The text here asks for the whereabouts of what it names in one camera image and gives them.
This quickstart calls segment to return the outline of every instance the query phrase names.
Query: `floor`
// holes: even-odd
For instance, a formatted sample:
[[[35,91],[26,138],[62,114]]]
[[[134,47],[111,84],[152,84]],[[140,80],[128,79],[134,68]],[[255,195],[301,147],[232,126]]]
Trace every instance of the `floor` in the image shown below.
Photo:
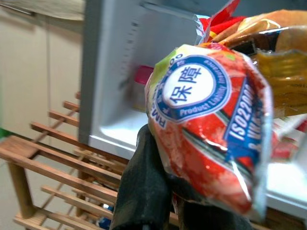
[[[63,172],[68,172],[71,169],[68,166],[41,156],[37,157],[37,161],[50,165]],[[40,207],[48,197],[48,194],[40,191],[40,186],[49,185],[52,187],[56,187],[58,182],[32,171],[26,172],[30,184],[30,189],[32,192],[33,203],[34,205]],[[66,185],[63,186],[61,191],[71,193],[71,189]],[[23,227],[15,224],[12,220],[14,216],[18,213],[19,208],[7,163],[2,159],[0,159],[0,204],[0,230],[24,230]],[[61,199],[56,197],[47,206],[47,209],[50,211],[59,211],[62,213],[66,213],[69,208],[70,205],[64,203]],[[48,220],[45,222],[44,226],[57,228],[58,223]]]

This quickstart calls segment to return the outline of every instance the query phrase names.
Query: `plastic wrapper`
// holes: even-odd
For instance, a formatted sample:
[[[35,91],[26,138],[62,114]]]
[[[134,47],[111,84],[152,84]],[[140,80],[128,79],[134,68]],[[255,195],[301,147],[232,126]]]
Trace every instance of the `plastic wrapper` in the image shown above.
[[[274,94],[274,116],[307,113],[307,26],[262,31],[232,39],[231,49],[253,58]]]
[[[272,93],[251,60],[219,44],[182,45],[155,65],[145,94],[165,171],[201,195],[189,201],[263,217]]]
[[[274,119],[272,162],[288,162],[296,158],[307,132],[307,114]]]
[[[241,36],[296,25],[307,25],[307,11],[273,11],[246,18],[230,26],[218,34],[213,39],[213,42],[228,46],[233,39]]]

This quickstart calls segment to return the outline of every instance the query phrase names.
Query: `food package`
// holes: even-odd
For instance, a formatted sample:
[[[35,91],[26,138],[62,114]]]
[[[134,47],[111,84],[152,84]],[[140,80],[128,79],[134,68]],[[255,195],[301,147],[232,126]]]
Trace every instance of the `food package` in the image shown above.
[[[218,34],[213,42],[228,46],[233,39],[241,36],[296,25],[307,25],[307,11],[279,10],[263,13],[230,26]]]
[[[263,217],[272,92],[251,60],[219,44],[182,45],[155,65],[145,95],[165,171],[202,197],[189,201]]]
[[[274,119],[271,162],[288,162],[295,158],[307,135],[307,114]]]
[[[307,26],[248,34],[228,43],[249,55],[274,94],[274,116],[307,113]]]
[[[236,10],[240,0],[229,0],[216,14],[212,17],[203,17],[200,15],[195,15],[197,24],[201,25],[197,28],[197,35],[201,38],[197,44],[204,42],[210,42],[214,37],[220,32],[225,30],[237,22],[242,21],[245,17],[232,17],[232,14]]]

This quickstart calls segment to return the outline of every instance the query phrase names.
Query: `red snack package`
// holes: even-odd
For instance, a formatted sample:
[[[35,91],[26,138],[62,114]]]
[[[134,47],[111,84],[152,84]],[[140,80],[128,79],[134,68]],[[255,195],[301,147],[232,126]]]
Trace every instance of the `red snack package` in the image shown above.
[[[202,204],[263,216],[272,93],[249,58],[219,44],[183,45],[156,64],[145,91],[166,172]]]
[[[232,17],[239,3],[240,0],[228,1],[220,11],[210,18],[202,18],[196,15],[202,25],[202,28],[199,28],[201,29],[200,33],[203,34],[200,43],[210,42],[216,35],[245,18],[244,16]]]

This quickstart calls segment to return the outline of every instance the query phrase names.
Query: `cabinet door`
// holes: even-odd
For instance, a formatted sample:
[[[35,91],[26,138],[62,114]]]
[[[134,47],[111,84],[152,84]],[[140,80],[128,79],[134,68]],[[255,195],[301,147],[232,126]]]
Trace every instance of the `cabinet door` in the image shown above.
[[[63,101],[78,104],[74,98],[79,91],[82,62],[82,22],[48,18],[49,64],[50,64],[50,107],[63,114],[69,112],[62,107]],[[63,124],[60,131],[77,136],[78,128]],[[51,138],[51,146],[67,152],[75,147]]]
[[[49,125],[45,20],[0,7],[1,125],[27,138],[31,121]]]

